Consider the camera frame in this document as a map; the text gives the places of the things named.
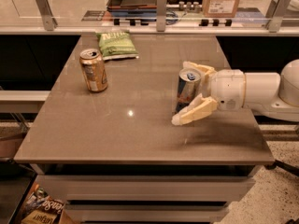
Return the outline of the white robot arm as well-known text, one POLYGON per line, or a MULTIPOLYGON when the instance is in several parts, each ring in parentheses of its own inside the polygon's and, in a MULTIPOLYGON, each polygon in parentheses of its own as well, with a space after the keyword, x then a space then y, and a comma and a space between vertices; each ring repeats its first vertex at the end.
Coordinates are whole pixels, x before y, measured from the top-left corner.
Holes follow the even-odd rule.
POLYGON ((214 111, 247 108, 272 119, 299 121, 299 65, 287 63, 280 73, 244 73, 238 69, 185 62, 179 72, 174 125, 204 119, 214 111))

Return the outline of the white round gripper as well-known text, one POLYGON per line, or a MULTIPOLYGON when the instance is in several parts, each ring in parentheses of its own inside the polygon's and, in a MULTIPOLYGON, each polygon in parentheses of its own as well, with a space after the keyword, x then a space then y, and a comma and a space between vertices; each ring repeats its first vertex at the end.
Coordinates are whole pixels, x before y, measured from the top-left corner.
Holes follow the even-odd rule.
POLYGON ((197 89, 198 95, 173 116, 173 125, 185 125, 206 118, 217 108, 233 111, 242 107, 246 87, 245 74, 242 71, 217 72, 212 66, 192 62, 184 62, 183 67, 197 70, 201 75, 201 81, 197 89))

